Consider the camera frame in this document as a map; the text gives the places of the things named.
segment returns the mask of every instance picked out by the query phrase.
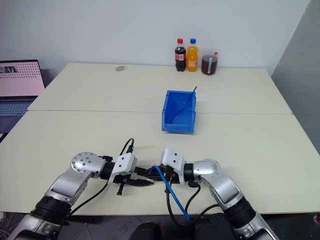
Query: blue storage box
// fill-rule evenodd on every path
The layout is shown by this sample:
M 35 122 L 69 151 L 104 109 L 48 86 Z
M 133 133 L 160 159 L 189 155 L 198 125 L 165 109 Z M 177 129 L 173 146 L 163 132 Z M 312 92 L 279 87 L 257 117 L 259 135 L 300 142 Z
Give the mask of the blue storage box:
M 196 92 L 166 92 L 162 111 L 162 131 L 193 133 L 196 120 Z

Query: orange juice bottle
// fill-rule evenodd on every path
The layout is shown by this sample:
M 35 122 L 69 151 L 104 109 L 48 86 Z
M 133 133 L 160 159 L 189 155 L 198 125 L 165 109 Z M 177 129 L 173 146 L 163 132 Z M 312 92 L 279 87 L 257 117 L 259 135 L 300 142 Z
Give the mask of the orange juice bottle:
M 189 72 L 197 71 L 198 65 L 198 47 L 196 46 L 196 39 L 190 38 L 191 45 L 188 46 L 188 53 L 186 56 L 186 69 Z

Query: table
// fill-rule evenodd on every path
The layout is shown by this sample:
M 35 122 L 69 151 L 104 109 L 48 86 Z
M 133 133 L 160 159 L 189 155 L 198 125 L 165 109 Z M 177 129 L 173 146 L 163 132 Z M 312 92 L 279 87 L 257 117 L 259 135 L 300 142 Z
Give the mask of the table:
M 174 66 L 69 63 L 29 110 L 162 111 L 167 90 L 192 91 L 197 113 L 291 114 L 263 68 L 218 68 L 207 76 Z
M 0 144 L 0 211 L 29 212 L 72 157 L 89 151 L 117 156 L 134 137 L 139 167 L 159 164 L 166 147 L 176 148 L 187 162 L 213 158 L 220 162 L 261 213 L 319 212 L 320 157 L 292 114 L 199 113 L 194 135 L 161 131 L 161 113 L 107 111 L 29 111 Z M 91 179 L 78 204 L 105 181 Z M 80 215 L 168 214 L 164 184 L 113 184 L 81 208 Z M 183 205 L 195 191 L 173 189 Z M 209 190 L 189 208 L 199 213 L 215 203 Z M 173 212 L 180 210 L 172 204 Z

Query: floor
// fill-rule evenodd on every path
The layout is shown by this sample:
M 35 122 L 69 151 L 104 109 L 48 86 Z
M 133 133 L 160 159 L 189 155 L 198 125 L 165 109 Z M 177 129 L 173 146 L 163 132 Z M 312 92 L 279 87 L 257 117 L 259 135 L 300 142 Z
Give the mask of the floor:
M 313 220 L 315 213 L 264 215 L 264 219 L 273 228 L 281 240 L 319 240 L 320 224 Z M 20 222 L 24 214 L 8 213 L 11 219 L 7 232 L 11 232 Z M 177 220 L 183 223 L 183 216 Z M 162 230 L 163 240 L 191 240 L 191 236 L 185 236 L 172 223 L 168 215 L 146 216 L 100 216 L 79 217 L 82 222 L 70 222 L 69 226 L 61 229 L 58 240 L 128 240 L 132 232 L 141 223 L 158 223 Z M 0 240 L 6 239 L 0 231 Z

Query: blue cable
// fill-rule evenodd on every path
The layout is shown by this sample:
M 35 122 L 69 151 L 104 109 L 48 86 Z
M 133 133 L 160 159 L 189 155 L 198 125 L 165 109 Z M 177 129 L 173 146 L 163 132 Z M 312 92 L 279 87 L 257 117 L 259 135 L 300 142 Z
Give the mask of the blue cable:
M 178 207 L 181 209 L 181 211 L 183 212 L 184 216 L 186 219 L 191 220 L 191 217 L 189 216 L 189 214 L 185 211 L 184 207 L 181 205 L 181 203 L 179 202 L 177 196 L 175 195 L 174 191 L 172 190 L 171 186 L 169 185 L 169 183 L 167 182 L 167 180 L 165 179 L 164 175 L 162 174 L 160 168 L 156 165 L 154 165 L 152 168 L 154 168 L 155 170 L 157 170 L 157 172 L 159 173 L 162 181 L 164 182 L 165 186 L 167 189 L 169 189 L 169 192 L 171 193 L 173 199 L 175 200 L 176 204 L 178 205 Z

